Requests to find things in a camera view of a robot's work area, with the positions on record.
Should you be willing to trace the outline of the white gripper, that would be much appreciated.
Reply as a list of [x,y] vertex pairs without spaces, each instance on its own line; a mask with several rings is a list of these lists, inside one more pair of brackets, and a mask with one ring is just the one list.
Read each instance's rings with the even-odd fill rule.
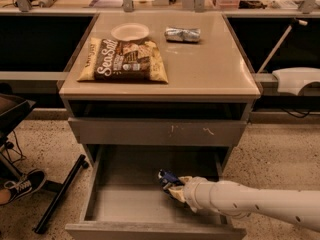
[[191,210],[197,213],[199,210],[211,210],[210,192],[213,183],[202,177],[180,176],[183,186],[172,186],[169,193],[181,203],[187,203]]

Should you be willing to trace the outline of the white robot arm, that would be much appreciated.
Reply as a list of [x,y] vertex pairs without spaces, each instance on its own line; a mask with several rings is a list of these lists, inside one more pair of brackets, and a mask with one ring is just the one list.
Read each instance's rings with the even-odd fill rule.
[[165,176],[163,189],[173,198],[187,203],[193,212],[210,210],[243,218],[251,213],[275,218],[320,231],[320,192],[257,189],[202,177]]

